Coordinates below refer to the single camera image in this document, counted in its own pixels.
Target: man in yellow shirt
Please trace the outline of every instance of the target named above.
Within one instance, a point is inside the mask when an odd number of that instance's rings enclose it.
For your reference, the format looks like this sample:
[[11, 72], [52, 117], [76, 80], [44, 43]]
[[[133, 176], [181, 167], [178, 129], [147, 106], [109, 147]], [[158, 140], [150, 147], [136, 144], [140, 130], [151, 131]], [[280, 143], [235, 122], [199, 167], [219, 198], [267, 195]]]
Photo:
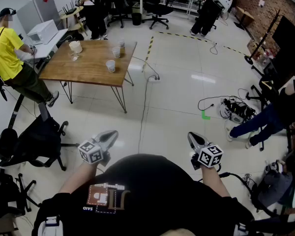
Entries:
[[5, 8], [0, 12], [0, 77], [25, 97], [36, 103], [46, 102], [52, 107], [59, 92], [50, 93], [34, 69], [17, 58], [14, 49], [32, 55], [34, 50], [23, 43], [14, 29], [8, 28], [9, 21], [12, 21], [12, 15], [10, 9]]

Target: yellow and black tape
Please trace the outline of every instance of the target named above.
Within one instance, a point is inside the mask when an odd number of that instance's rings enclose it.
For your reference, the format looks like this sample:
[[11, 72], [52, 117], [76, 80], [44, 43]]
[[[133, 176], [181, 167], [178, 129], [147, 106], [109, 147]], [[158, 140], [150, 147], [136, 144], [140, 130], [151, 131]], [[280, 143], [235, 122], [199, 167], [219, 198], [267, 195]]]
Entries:
[[[149, 56], [149, 54], [150, 54], [150, 52], [151, 52], [151, 48], [152, 48], [152, 44], [153, 44], [153, 40], [154, 40], [154, 36], [152, 36], [151, 41], [150, 41], [149, 46], [148, 46], [148, 51], [147, 51], [146, 61], [148, 60], [148, 56]], [[143, 65], [143, 67], [142, 67], [142, 71], [144, 70], [145, 66], [146, 66], [146, 63], [144, 63], [144, 65]]]
[[[162, 34], [168, 34], [168, 35], [175, 35], [175, 36], [180, 36], [180, 37], [188, 37], [188, 38], [193, 38], [193, 39], [197, 39], [197, 40], [200, 40], [200, 41], [204, 41], [206, 43], [211, 43], [211, 41], [208, 41], [208, 40], [204, 40], [204, 39], [200, 39], [200, 38], [197, 38], [197, 37], [191, 37], [191, 36], [185, 36], [185, 35], [179, 35], [179, 34], [173, 34], [173, 33], [169, 33], [169, 32], [161, 32], [161, 31], [157, 31], [158, 33], [162, 33]], [[240, 53], [240, 54], [243, 54], [243, 55], [246, 55], [245, 53], [242, 53], [240, 51], [236, 51], [230, 47], [227, 47], [225, 45], [223, 45], [223, 47], [225, 48], [228, 48], [230, 50], [233, 50], [234, 52], [237, 52], [237, 53]]]

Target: white sneaker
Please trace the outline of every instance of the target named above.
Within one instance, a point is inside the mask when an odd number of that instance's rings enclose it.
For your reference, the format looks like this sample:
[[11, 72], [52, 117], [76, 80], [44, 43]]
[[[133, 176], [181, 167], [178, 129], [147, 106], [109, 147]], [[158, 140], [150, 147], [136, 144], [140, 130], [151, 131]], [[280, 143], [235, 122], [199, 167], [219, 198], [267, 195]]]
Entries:
[[252, 146], [252, 145], [251, 145], [250, 141], [248, 140], [248, 141], [246, 142], [246, 149], [249, 149], [251, 146]]
[[230, 122], [226, 121], [225, 122], [225, 130], [226, 130], [226, 139], [227, 141], [231, 142], [233, 140], [233, 137], [230, 135], [230, 132], [232, 130], [232, 126], [230, 124]]
[[50, 107], [50, 108], [53, 107], [55, 101], [58, 99], [58, 97], [59, 97], [59, 92], [58, 92], [58, 91], [55, 91], [54, 93], [52, 93], [52, 95], [53, 95], [53, 98], [52, 98], [50, 101], [47, 102], [47, 105], [48, 105], [48, 107]]

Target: extension cord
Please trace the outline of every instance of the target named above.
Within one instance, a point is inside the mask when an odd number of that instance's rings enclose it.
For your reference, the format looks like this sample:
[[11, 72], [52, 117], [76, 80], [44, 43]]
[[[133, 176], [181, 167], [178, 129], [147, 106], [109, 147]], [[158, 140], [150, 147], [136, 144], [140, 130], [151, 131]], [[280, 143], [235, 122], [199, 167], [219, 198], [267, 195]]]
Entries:
[[161, 79], [158, 80], [156, 76], [155, 77], [151, 77], [151, 78], [148, 79], [148, 82], [157, 83], [157, 82], [160, 82], [160, 81], [161, 81]]

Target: trash can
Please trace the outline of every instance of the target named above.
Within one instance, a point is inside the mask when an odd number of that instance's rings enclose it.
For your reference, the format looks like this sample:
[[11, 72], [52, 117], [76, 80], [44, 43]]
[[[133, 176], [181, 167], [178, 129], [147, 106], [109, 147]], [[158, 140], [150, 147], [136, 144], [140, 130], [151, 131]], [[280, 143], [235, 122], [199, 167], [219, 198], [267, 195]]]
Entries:
[[141, 24], [141, 13], [132, 13], [132, 23], [134, 26], [139, 26]]

